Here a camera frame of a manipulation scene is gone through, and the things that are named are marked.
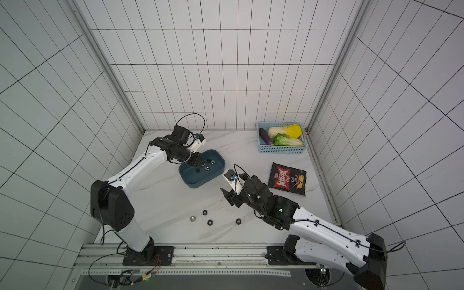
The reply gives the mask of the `dark teal storage box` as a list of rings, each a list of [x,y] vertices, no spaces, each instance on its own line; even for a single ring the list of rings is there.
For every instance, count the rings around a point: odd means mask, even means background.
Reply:
[[[184,183],[189,186],[191,189],[196,189],[205,183],[213,180],[217,176],[223,174],[225,169],[225,160],[222,158],[222,155],[214,150],[210,149],[204,151],[201,154],[205,164],[203,166],[196,166],[192,167],[187,164],[182,164],[179,166],[179,174],[184,181]],[[206,162],[206,159],[210,158],[211,160],[215,160],[215,164],[211,164]],[[205,166],[209,166],[210,170],[206,171]]]

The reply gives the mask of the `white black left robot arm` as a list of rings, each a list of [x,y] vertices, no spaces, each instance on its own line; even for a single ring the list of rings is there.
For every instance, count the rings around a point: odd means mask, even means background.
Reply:
[[[146,251],[152,238],[135,220],[135,209],[130,201],[133,191],[148,175],[167,161],[200,166],[204,164],[198,149],[205,144],[201,134],[193,136],[193,143],[185,145],[174,135],[157,137],[146,151],[130,165],[106,181],[96,180],[91,185],[91,216],[115,231],[129,249],[136,253]]]

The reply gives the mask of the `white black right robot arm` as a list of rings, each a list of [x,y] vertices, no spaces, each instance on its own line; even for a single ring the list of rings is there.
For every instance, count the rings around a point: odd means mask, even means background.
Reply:
[[[266,224],[290,232],[284,245],[289,263],[328,266],[353,277],[367,290],[385,289],[388,253],[381,236],[365,236],[335,226],[296,202],[271,193],[255,175],[230,169],[224,180],[231,186],[231,190],[222,191],[230,205],[246,204]]]

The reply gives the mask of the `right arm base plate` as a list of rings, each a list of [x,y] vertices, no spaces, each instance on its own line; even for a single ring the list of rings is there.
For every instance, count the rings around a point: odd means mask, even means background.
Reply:
[[[269,265],[274,266],[314,266],[315,262],[303,262],[296,256],[296,244],[299,236],[290,234],[283,246],[267,246],[265,258]]]

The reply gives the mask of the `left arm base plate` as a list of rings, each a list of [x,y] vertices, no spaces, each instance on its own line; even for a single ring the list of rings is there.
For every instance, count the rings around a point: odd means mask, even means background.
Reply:
[[[122,265],[135,266],[135,267],[148,267],[148,266],[169,266],[172,264],[174,255],[173,246],[147,246],[147,249],[142,252],[136,252],[128,249],[124,255]]]

